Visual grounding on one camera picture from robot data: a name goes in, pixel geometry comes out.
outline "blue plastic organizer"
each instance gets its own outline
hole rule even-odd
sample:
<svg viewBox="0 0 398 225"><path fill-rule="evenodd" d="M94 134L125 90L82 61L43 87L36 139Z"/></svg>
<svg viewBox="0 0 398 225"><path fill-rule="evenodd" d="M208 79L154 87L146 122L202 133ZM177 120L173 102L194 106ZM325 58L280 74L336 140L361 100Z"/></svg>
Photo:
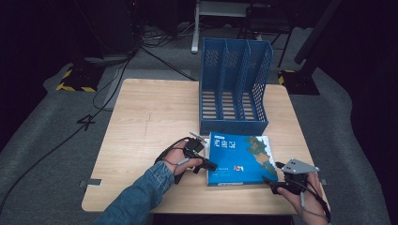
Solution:
<svg viewBox="0 0 398 225"><path fill-rule="evenodd" d="M273 50L268 41L204 38L199 84L200 134L261 135Z"/></svg>

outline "wooden table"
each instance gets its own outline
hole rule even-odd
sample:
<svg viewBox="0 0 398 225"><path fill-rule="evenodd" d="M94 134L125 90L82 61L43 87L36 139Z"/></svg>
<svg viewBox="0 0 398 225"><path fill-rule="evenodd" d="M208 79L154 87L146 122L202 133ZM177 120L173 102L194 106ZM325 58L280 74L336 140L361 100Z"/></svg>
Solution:
<svg viewBox="0 0 398 225"><path fill-rule="evenodd" d="M91 178L102 179L88 187L83 209L103 211L131 185L155 158L176 140L199 133L199 83L164 80L123 82ZM291 101L283 86L267 85L265 110L269 124L264 132L275 161L290 158L314 164ZM283 178L278 169L279 178ZM291 204L273 195L266 185L207 187L206 171L185 172L179 185L163 196L153 213L186 214L296 214Z"/></svg>

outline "finger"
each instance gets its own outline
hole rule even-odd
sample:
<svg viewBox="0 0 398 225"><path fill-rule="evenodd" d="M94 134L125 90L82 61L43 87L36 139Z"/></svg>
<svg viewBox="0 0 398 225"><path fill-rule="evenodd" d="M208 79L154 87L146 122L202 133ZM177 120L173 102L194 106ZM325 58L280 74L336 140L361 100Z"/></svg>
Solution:
<svg viewBox="0 0 398 225"><path fill-rule="evenodd" d="M184 148L186 144L187 144L186 141L181 141L181 142L179 142L178 144L176 144L176 145L174 146L174 148L181 149L181 148Z"/></svg>
<svg viewBox="0 0 398 225"><path fill-rule="evenodd" d="M321 185L320 185L320 182L319 182L318 173L316 173L316 172L309 172L309 173L308 173L308 176L307 176L307 181L308 181L310 184L313 185L314 190L315 190L316 192L318 192L319 194L321 194L321 193L320 193L320 191L321 191Z"/></svg>
<svg viewBox="0 0 398 225"><path fill-rule="evenodd" d="M277 191L284 196L295 208L296 212L299 212L300 209L300 203L299 203L299 196L291 193L287 189L283 187L278 187Z"/></svg>
<svg viewBox="0 0 398 225"><path fill-rule="evenodd" d="M182 164L185 168L199 166L203 163L203 160L200 158L191 158L186 163Z"/></svg>

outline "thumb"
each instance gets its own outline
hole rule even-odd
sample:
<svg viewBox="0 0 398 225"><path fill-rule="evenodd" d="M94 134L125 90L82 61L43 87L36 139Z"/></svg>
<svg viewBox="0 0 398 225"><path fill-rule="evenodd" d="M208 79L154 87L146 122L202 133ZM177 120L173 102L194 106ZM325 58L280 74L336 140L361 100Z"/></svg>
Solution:
<svg viewBox="0 0 398 225"><path fill-rule="evenodd" d="M299 202L299 196L291 193L287 189L283 187L278 187L277 191L284 196L295 208L296 212L299 212L300 209L300 202Z"/></svg>
<svg viewBox="0 0 398 225"><path fill-rule="evenodd" d="M188 160L186 163L182 164L181 166L183 166L183 167L185 167L185 169L187 169L189 167L199 166L202 163L203 163L203 160L200 158L191 158L190 160Z"/></svg>

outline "gray carpet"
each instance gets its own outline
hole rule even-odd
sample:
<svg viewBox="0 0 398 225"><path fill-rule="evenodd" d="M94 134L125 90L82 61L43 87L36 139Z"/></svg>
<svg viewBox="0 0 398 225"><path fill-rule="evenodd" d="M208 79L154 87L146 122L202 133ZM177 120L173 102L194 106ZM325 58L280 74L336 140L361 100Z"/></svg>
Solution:
<svg viewBox="0 0 398 225"><path fill-rule="evenodd" d="M268 83L278 83L277 72L281 69L301 67L293 58L310 32L295 30L281 68L275 67L281 54L275 51ZM230 27L201 33L201 37L213 38L236 35L237 30ZM191 54L191 36L149 50L198 79L201 54ZM23 172L80 127L76 124L79 119L96 114L93 102L101 107L109 96L108 91L114 90L107 83L119 66L106 68L99 83L99 89L105 87L101 92L55 91L68 67L60 68L59 73L43 84L48 90L47 97L1 153L1 199ZM142 69L166 70L163 79L185 79L144 52L138 52L130 61L125 76L138 76L137 71ZM314 73L314 80L320 96L291 96L291 100L314 163L328 182L325 192L332 224L390 224L380 185L351 129L348 94L320 69ZM111 112L99 113L87 131L78 132L29 172L8 197L0 224L91 224L99 214L83 211L84 189L79 183L90 178L111 115ZM298 217L295 221L301 224Z"/></svg>

